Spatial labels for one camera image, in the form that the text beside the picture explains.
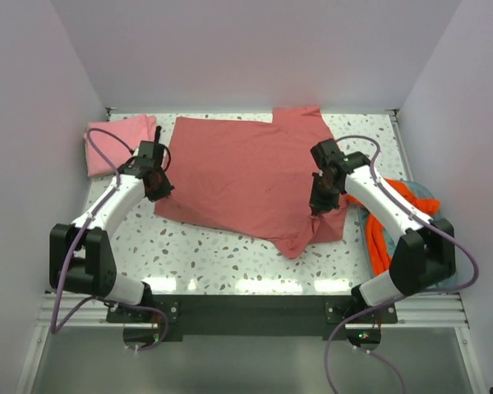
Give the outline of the dusty red t shirt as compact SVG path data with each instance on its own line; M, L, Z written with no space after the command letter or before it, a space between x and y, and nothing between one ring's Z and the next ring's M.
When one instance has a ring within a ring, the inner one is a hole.
M270 122L179 117L167 176L174 189L156 215L270 241L289 259L310 243L340 241L347 214L316 217L311 148L332 138L318 107L276 108Z

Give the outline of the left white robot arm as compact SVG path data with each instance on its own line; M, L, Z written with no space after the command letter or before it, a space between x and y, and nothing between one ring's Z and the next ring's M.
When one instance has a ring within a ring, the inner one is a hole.
M49 235L49 281L58 295L71 292L125 304L136 322L148 320L154 302L144 282L117 271L111 239L142 200L168 197L174 189L166 176L171 163L167 146L143 141L115 169L104 193L70 224L57 224Z

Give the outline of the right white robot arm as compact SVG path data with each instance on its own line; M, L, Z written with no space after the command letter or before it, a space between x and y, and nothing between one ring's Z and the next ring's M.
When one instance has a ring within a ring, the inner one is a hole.
M329 139L311 148L311 155L319 169L313 174L311 213L328 213L339 207L341 195L350 195L395 244L389 268L351 290L349 311L355 320L369 322L379 305L432 290L455 274L454 228L448 220L434 220L409 203L364 153L345 154Z

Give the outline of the folded black t shirt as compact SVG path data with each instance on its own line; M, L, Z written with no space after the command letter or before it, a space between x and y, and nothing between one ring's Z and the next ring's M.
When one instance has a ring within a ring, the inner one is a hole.
M160 142L161 131L162 131L162 126L155 127L154 142L157 144Z

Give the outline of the folded pink t shirt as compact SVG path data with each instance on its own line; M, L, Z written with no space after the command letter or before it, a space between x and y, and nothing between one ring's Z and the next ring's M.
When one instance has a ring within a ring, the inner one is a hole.
M155 116L141 114L120 121L90 122L87 130L99 128L107 131L120 138L130 149L135 150L141 141L154 139L156 126ZM91 133L91 137L95 145L115 167L121 166L131 157L128 148L112 136L94 131ZM87 140L87 135L84 135L84 138L88 176L97 177L113 173L113 169Z

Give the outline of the clear teal plastic bin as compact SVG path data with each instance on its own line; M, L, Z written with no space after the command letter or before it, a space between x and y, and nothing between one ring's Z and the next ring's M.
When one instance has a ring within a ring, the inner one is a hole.
M384 216L371 213L363 204L366 211L374 215L384 226L395 243L389 269L374 277L391 279L405 295L419 291L445 291L454 286L456 282L454 244L414 219L419 218L435 226L447 236L454 235L453 226L440 212L439 217L432 218L410 204L387 180L384 184L391 187L390 192L405 204L408 211L404 213L396 204L392 204L393 221L386 226Z

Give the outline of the orange t shirt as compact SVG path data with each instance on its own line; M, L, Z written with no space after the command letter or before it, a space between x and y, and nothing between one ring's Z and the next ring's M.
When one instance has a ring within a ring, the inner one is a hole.
M423 213L437 218L440 216L440 201L425 187L412 181L388 179L387 182L398 191L410 204ZM357 204L360 213L366 213L360 219L363 225L362 234L366 240L366 251L371 264L372 272L378 276L389 269L394 254L395 243L385 230L384 226L374 215L366 211L366 207L355 197L347 195L350 204Z

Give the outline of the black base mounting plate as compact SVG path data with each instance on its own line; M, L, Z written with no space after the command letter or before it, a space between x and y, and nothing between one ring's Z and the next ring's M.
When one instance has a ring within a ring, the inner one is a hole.
M349 295L154 295L153 308L123 307L107 313L122 323L123 338L147 343L144 329L159 323L166 341L188 336L322 337L356 310Z

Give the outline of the aluminium frame rail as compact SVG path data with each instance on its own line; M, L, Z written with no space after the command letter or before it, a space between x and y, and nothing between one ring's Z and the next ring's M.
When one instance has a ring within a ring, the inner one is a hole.
M82 295L64 293L59 318L83 300ZM53 313L55 295L46 294L42 299L35 326L48 328ZM469 328L468 318L459 295L417 295L396 304L397 323L385 323L382 328ZM66 327L108 326L107 307L100 301L89 301L67 321Z

